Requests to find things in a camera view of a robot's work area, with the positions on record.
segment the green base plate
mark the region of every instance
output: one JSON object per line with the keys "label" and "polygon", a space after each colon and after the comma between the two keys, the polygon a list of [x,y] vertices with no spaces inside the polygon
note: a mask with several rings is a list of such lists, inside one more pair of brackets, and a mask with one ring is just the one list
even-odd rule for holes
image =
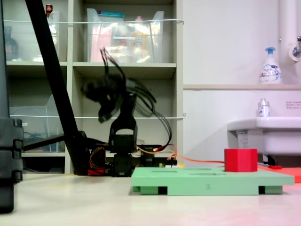
{"label": "green base plate", "polygon": [[133,192],[167,195],[282,194],[283,185],[294,184],[294,177],[285,174],[224,172],[222,167],[138,167],[131,179]]}

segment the soap dispenser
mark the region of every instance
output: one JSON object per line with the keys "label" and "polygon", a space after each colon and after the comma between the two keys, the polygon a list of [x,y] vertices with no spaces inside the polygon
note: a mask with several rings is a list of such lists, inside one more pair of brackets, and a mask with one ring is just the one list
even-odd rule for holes
{"label": "soap dispenser", "polygon": [[280,67],[273,57],[274,47],[268,47],[268,58],[264,63],[259,77],[260,84],[282,84],[282,74]]}

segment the shelf board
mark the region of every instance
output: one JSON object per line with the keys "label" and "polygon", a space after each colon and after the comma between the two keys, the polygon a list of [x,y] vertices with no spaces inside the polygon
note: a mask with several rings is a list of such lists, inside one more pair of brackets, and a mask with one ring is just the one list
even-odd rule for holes
{"label": "shelf board", "polygon": [[111,5],[172,5],[173,0],[84,0],[84,2]]}
{"label": "shelf board", "polygon": [[65,157],[65,152],[23,152],[22,157]]}
{"label": "shelf board", "polygon": [[[107,158],[113,158],[116,153],[106,153]],[[158,153],[155,158],[168,158],[172,153]],[[139,155],[132,155],[133,158],[139,158]]]}
{"label": "shelf board", "polygon": [[[10,78],[46,78],[43,62],[7,61],[7,73]],[[67,62],[60,62],[63,77],[67,78]]]}
{"label": "shelf board", "polygon": [[301,90],[301,84],[297,85],[283,85],[283,84],[270,84],[270,85],[183,85],[184,90]]}
{"label": "shelf board", "polygon": [[[176,70],[176,64],[172,63],[124,63],[119,64],[124,74],[135,79],[171,79]],[[94,62],[75,62],[75,70],[83,78],[99,78],[104,75],[104,64]],[[118,69],[109,64],[110,73],[119,73]]]}

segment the white pipe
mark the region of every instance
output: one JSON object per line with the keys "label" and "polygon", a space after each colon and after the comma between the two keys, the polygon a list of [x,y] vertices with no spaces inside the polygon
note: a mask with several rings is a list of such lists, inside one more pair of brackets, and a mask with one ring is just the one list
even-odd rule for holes
{"label": "white pipe", "polygon": [[297,42],[297,0],[279,0],[281,50]]}
{"label": "white pipe", "polygon": [[284,83],[295,84],[295,62],[299,59],[290,54],[297,46],[297,0],[279,0],[279,64]]}

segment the blue bottle cap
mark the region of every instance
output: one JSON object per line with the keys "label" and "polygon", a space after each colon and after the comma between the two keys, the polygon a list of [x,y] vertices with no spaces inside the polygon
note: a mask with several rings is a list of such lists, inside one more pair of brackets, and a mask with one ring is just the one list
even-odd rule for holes
{"label": "blue bottle cap", "polygon": [[274,47],[268,47],[265,49],[265,51],[268,52],[268,54],[273,54],[273,51],[275,51],[276,49]]}

